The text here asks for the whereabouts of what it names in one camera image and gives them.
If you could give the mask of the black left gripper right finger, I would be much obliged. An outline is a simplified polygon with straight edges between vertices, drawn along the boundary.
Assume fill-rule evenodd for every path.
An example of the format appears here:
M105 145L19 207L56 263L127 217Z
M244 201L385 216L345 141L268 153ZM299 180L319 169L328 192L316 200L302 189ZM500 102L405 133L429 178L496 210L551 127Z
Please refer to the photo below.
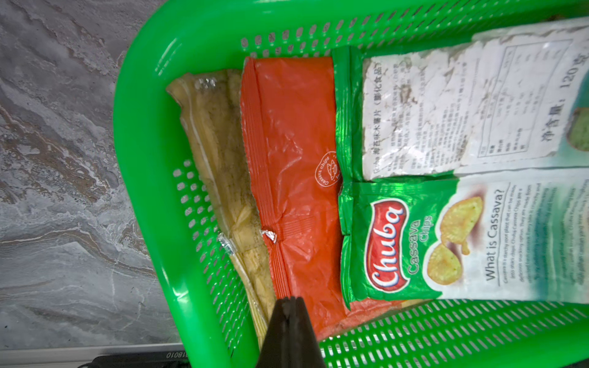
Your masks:
M289 366L325 368L303 298L290 297L289 302Z

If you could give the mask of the light green Chuba chips bag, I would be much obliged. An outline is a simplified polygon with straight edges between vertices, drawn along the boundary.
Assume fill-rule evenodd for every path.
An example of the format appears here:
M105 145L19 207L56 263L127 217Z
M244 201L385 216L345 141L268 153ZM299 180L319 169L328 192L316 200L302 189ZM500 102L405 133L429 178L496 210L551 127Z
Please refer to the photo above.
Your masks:
M332 60L347 304L587 303L587 18Z

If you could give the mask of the brown paper chips bag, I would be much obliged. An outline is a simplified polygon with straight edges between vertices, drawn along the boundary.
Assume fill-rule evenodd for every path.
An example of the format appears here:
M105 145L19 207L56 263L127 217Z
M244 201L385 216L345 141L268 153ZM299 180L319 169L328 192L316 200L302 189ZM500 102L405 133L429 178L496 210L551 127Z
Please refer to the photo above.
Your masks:
M180 122L210 195L221 242L245 286L257 339L263 343L276 296L242 138L241 80L236 69L187 73L171 82L167 92L181 108Z

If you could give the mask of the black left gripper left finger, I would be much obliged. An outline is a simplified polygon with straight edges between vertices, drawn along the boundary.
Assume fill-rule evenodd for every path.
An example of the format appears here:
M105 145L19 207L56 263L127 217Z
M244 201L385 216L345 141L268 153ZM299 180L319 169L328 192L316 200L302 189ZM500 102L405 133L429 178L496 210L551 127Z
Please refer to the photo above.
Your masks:
M256 367L291 366L290 317L294 305L294 297L275 303Z

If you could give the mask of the red cassava chips bag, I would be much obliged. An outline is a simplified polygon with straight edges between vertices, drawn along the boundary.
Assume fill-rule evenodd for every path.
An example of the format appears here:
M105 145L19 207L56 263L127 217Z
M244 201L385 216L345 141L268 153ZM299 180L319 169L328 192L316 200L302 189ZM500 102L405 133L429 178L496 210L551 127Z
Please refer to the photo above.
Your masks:
M399 301L347 304L342 295L332 60L248 58L240 107L276 296L304 300L319 340L402 308Z

